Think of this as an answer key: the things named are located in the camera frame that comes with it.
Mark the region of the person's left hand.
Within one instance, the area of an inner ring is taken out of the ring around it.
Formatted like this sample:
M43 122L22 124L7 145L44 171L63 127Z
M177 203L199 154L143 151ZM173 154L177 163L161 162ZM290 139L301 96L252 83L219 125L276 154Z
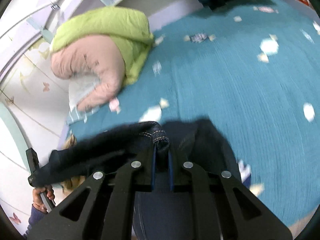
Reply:
M42 200L42 194L45 194L49 200L54 200L54 190L52 185L46 187L35 187L33 188L33 207L41 211L42 213L48 213L48 209Z

